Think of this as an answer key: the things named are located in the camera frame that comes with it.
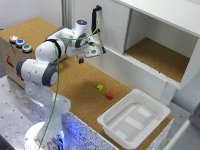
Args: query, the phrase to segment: empty white container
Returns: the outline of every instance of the empty white container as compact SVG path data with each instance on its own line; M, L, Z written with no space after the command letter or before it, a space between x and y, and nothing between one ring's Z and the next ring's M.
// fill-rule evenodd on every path
M169 113L169 108L135 89L97 121L105 133L123 148L136 149Z

